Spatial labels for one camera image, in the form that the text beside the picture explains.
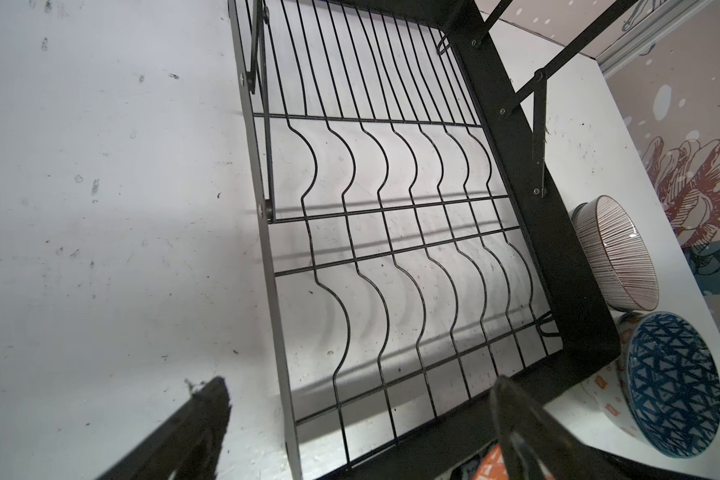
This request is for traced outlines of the orange and blue patterned bowl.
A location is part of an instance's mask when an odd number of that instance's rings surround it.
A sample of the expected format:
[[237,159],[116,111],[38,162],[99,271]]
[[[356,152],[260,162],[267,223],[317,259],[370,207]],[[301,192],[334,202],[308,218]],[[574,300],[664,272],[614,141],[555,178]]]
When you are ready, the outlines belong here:
[[[594,398],[600,410],[614,425],[632,438],[645,440],[645,436],[637,426],[628,406],[616,362],[606,365],[586,379],[583,384],[584,389]],[[477,465],[468,470],[467,478],[509,478],[498,443],[489,446]]]

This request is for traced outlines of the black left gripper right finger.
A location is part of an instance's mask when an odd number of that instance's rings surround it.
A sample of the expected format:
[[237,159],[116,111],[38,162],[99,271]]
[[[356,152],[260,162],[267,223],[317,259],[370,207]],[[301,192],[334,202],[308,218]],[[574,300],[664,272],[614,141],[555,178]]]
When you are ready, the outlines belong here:
[[491,413],[511,479],[623,479],[580,443],[516,382],[501,376],[489,392]]

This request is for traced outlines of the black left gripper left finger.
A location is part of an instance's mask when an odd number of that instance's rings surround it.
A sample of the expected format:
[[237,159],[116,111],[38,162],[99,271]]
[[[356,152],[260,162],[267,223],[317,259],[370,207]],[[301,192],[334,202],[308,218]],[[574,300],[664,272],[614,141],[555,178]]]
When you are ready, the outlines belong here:
[[102,479],[214,479],[231,413],[225,380],[211,379]]

